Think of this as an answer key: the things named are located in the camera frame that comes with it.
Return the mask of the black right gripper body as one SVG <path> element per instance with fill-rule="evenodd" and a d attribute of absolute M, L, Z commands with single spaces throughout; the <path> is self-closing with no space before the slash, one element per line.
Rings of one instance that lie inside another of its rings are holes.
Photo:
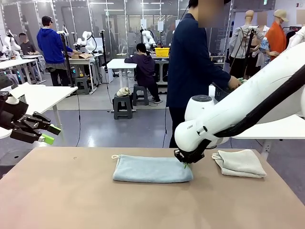
<path fill-rule="evenodd" d="M 180 149 L 175 149 L 174 156 L 182 163 L 192 164 L 192 163 L 197 163 L 198 161 L 203 159 L 204 152 L 200 152 L 199 150 L 194 150 L 192 152 L 185 152 Z"/>

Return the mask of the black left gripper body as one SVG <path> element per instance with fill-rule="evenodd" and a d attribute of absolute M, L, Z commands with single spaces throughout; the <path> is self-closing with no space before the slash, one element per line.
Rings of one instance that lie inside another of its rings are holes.
<path fill-rule="evenodd" d="M 22 101 L 9 104 L 8 99 L 13 99 L 10 94 L 0 95 L 0 126 L 11 130 L 10 138 L 34 143 L 38 141 L 38 119 L 25 114 L 28 105 Z"/>

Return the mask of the person's right hand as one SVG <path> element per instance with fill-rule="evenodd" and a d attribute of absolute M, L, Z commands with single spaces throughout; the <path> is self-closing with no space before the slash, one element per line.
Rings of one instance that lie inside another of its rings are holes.
<path fill-rule="evenodd" d="M 238 88 L 242 83 L 234 76 L 231 76 L 229 82 L 228 82 L 228 88 L 231 90 L 235 90 Z"/>

